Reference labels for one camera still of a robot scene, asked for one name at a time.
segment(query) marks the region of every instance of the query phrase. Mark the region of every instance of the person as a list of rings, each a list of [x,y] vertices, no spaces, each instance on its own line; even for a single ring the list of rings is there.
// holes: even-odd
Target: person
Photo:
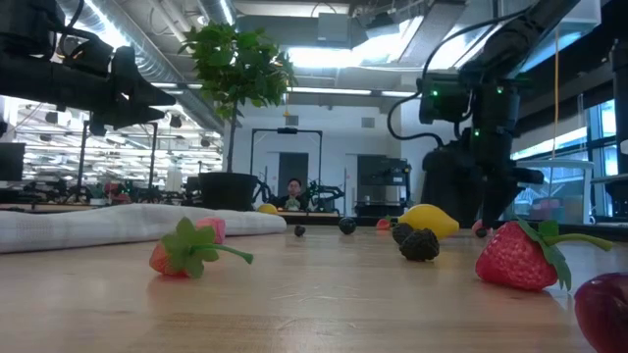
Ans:
[[[288,195],[280,197],[273,202],[275,207],[281,207],[286,211],[307,210],[307,200],[301,195],[301,180],[293,177],[288,181]]]

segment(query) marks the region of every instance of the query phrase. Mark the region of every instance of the strawberry leaves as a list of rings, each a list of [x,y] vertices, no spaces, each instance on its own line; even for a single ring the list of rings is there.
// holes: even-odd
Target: strawberry leaves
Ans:
[[[528,234],[530,239],[537,242],[541,245],[541,249],[543,250],[543,256],[545,257],[548,264],[552,265],[556,269],[556,274],[558,275],[558,283],[560,288],[563,286],[567,288],[567,290],[571,289],[571,271],[569,270],[569,266],[567,266],[567,262],[565,261],[564,255],[558,250],[555,246],[547,245],[544,241],[545,237],[555,237],[558,236],[558,222],[556,221],[545,221],[539,224],[539,231],[534,230],[527,222],[519,219],[519,226]]]
[[[192,278],[203,276],[203,261],[214,262],[220,256],[217,250],[228,251],[242,257],[248,264],[253,262],[253,255],[234,250],[224,245],[214,244],[216,232],[212,227],[196,229],[192,221],[183,218],[177,224],[176,231],[161,238],[168,256],[168,264],[173,272],[185,270]]]

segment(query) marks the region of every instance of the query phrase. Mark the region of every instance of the yellow lemon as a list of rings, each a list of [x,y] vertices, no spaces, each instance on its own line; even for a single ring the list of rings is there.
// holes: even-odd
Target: yellow lemon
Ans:
[[[413,206],[399,217],[399,222],[409,224],[415,230],[431,229],[439,240],[456,234],[460,230],[460,225],[455,219],[440,208],[428,204]]]
[[[277,215],[277,207],[271,204],[263,204],[257,208],[257,212],[269,214],[269,215]]]

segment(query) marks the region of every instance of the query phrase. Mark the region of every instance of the toy fruit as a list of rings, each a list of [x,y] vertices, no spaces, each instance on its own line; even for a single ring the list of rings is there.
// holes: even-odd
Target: toy fruit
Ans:
[[[248,264],[253,262],[251,254],[214,244],[215,236],[212,227],[196,229],[189,219],[183,218],[174,232],[164,235],[159,240],[148,265],[163,275],[199,278],[205,270],[203,261],[218,260],[216,250],[234,253]]]
[[[628,273],[595,277],[578,289],[576,318],[599,353],[628,350]]]
[[[294,227],[294,235],[296,236],[303,236],[303,234],[305,234],[305,227],[304,226],[296,226]]]
[[[345,217],[340,220],[340,222],[338,223],[338,227],[340,228],[341,232],[343,232],[346,235],[349,235],[355,231],[357,224],[352,218]]]
[[[482,227],[482,220],[478,220],[476,223],[474,223],[473,226],[471,227],[471,231],[481,238],[487,235],[493,236],[493,229]]]
[[[223,242],[225,242],[225,231],[227,229],[225,220],[207,217],[196,221],[196,229],[201,229],[203,227],[211,227],[214,229],[214,234],[216,234],[214,242],[216,244],[222,244]]]
[[[441,251],[441,245],[429,229],[416,230],[399,246],[401,255],[410,261],[434,260]]]
[[[392,229],[392,239],[394,239],[394,241],[396,241],[397,244],[401,245],[403,240],[405,240],[406,237],[412,235],[413,232],[414,232],[414,228],[412,228],[411,225],[397,224]]]
[[[275,207],[275,205],[272,205],[272,204],[260,205],[257,208],[257,212],[265,213],[265,214],[269,214],[269,215],[277,215],[278,214],[277,207]]]
[[[411,225],[415,229],[431,229],[438,240],[443,240],[460,230],[458,222],[434,205],[421,204],[413,206],[403,216],[400,223]]]
[[[524,290],[541,290],[557,280],[571,288],[571,272],[554,245],[561,241],[583,240],[608,251],[612,243],[584,234],[558,235],[558,223],[545,221],[539,231],[525,221],[501,226],[475,265],[481,279]]]
[[[391,229],[391,216],[386,216],[385,218],[377,221],[377,224],[375,225],[375,229],[390,230]]]

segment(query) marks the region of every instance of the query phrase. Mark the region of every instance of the wooden table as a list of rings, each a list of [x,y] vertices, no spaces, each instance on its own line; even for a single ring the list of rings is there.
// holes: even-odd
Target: wooden table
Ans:
[[[387,233],[337,227],[232,237],[202,279],[157,276],[153,243],[0,256],[0,352],[592,352],[570,293],[483,283],[486,239],[442,242],[410,263]],[[561,246],[574,287],[628,267],[611,253]]]

